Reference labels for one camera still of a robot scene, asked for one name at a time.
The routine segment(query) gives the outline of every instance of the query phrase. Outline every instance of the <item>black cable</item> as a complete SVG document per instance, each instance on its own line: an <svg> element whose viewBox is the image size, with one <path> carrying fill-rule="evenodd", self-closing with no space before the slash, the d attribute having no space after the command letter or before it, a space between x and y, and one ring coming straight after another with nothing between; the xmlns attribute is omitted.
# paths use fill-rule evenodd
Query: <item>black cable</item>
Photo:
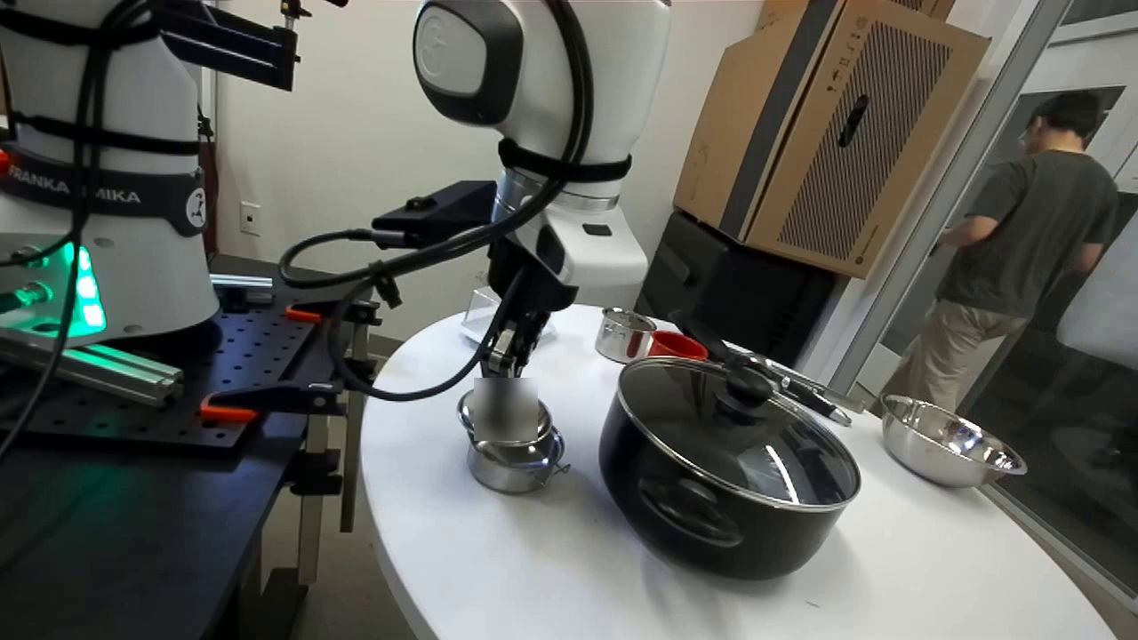
<svg viewBox="0 0 1138 640"><path fill-rule="evenodd" d="M543 0L557 22L557 31L563 31L563 43L565 43L565 55L569 55L569 77L573 77L573 119L569 119L569 136L565 136L565 162L581 162L584 154L588 154L588 143L590 143L590 127L595 127L595 68L590 68L590 46L584 39L584 29L573 15L573 7L565 0ZM333 314L326 317L326 356L333 363L333 374L353 386L353 391L365 391L370 399L380 399L380 400L418 400L418 399L429 399L429 395L441 395L449 386L455 386L489 348L494 348L494 338L505 324L505 309L517 293L517 284L501 293L501 306L483 334L483 340L474 348L468 363L450 374L449 380L441 383L429 383L429 386L418 386L418 391L385 391L385 386L373 386L370 380L362 380L349 363L343 363L343 346L340 346L340 325L343 325L343 314L349 306L370 291L373 284L380 280L392 280L397 274L407 274L407 269L423 269L423 265L434 265L434 263L445 263L450 254L463 254L463 252L474 252L480 245L489 245L505 235L511 235L517 228L521 228L527 219L534 219L557 193L565 187L565 180L543 180L543 187L521 202L521 209L501 222L487 222L480 231L468 231L468 235L458 235L450 242L441 242L441 245L429 245L423 252L412 252L412 254L402 254L402 260L375 260L373 265L365 269L356 269L356 274L365 274L362 280L356 280L356 289L333 306Z"/></svg>
<svg viewBox="0 0 1138 640"><path fill-rule="evenodd" d="M573 77L573 125L569 125L569 138L565 138L563 161L565 162L581 162L584 154L588 154L590 132L595 132L595 71L590 71L588 36L581 29L575 9L565 0L543 0L543 2L557 22L557 31L563 31L563 43L565 43L565 55L569 55L569 77ZM296 274L296 260L307 247L314 247L314 245L302 242L302 245L292 245L281 254L276 269L281 269L281 280L287 289L333 289L333 284L349 284L349 280L358 280L358 277L387 280L387 277L402 277L402 274L412 274L412 269L426 269L426 265L458 260L466 252L476 252L476 247L489 245L494 237L505 237L505 235L518 231L521 222L541 218L543 205L553 202L553 196L563 187L565 187L565 180L543 180L541 193L528 196L518 213L511 213L511 218L505 218L498 222L476 228L476 231L455 235L449 242L426 245L418 252L397 254L392 263L375 260L375 263L349 269L349 274L302 277L302 274Z"/></svg>
<svg viewBox="0 0 1138 640"><path fill-rule="evenodd" d="M98 22L98 36L111 39L121 26L137 22L148 9L147 0L121 0L104 22ZM104 107L108 107L108 68L113 55L113 46L108 43L93 43L84 68L83 68L83 84L78 84L78 100L74 100L74 125L78 127L104 127ZM67 291L64 291L64 309L60 309L60 325L51 348L51 360L30 386L30 395L26 399L19 418L10 423L10 430L0 442L0 458L15 446L15 442L29 430L29 423L34 418L45 386L54 383L67 340L70 340L70 317L78 306L78 260L83 260L83 231L89 222L89 186L93 175L98 169L104 148L98 144L84 144L83 138L74 138L70 144L70 167L74 167L74 205L70 205L70 231L64 235L60 247L70 242L70 269L67 269Z"/></svg>

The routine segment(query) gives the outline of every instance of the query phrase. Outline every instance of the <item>dark shirt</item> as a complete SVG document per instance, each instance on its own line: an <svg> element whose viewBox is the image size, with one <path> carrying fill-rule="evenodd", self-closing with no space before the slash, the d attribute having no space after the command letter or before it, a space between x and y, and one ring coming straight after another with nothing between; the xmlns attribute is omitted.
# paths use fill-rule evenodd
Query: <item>dark shirt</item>
<svg viewBox="0 0 1138 640"><path fill-rule="evenodd" d="M1113 237L1115 202L1113 177L1084 154L1032 154L999 167L972 202L972 218L995 218L999 228L956 252L937 298L1032 317L1074 265L1078 245Z"/></svg>

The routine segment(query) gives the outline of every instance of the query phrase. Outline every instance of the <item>cooking pot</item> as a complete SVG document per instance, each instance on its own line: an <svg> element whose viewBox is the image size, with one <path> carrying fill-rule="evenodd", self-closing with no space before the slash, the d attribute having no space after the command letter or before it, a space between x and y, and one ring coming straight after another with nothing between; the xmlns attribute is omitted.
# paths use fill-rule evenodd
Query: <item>cooking pot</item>
<svg viewBox="0 0 1138 640"><path fill-rule="evenodd" d="M691 360L617 374L599 472L652 548L739 580L799 568L859 487L841 442L776 380Z"/></svg>

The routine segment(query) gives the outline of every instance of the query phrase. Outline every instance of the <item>man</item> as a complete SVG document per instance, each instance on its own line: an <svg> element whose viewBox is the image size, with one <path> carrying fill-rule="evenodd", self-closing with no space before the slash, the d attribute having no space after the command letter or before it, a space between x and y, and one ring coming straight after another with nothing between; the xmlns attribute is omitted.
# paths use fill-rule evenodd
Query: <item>man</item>
<svg viewBox="0 0 1138 640"><path fill-rule="evenodd" d="M1090 269L1113 235L1115 186L1084 154L1102 111L1087 91L1042 103L1026 119L1026 156L999 167L959 228L937 298L886 383L956 408L959 374L981 340L1020 331L1063 269Z"/></svg>

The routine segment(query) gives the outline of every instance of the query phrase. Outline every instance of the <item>white wall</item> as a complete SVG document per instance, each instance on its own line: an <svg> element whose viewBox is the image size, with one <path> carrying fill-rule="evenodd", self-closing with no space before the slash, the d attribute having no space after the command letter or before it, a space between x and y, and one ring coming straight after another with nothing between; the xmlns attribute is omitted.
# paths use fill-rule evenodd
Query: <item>white wall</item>
<svg viewBox="0 0 1138 640"><path fill-rule="evenodd" d="M659 245L720 46L744 39L760 0L674 0L674 26L662 90L624 180L624 213L648 247ZM224 9L276 26L272 0L227 0ZM276 260L285 245L365 222L415 193L458 177L494 177L494 132L474 132L434 112L423 100L407 26L415 0L356 0L343 9L309 2L297 26L302 68L292 97L247 80L215 80L220 143L220 247ZM260 237L239 231L239 205L260 202ZM370 247L333 247L316 265L340 269ZM483 260L426 269L402 280L405 306L387 334L466 306Z"/></svg>

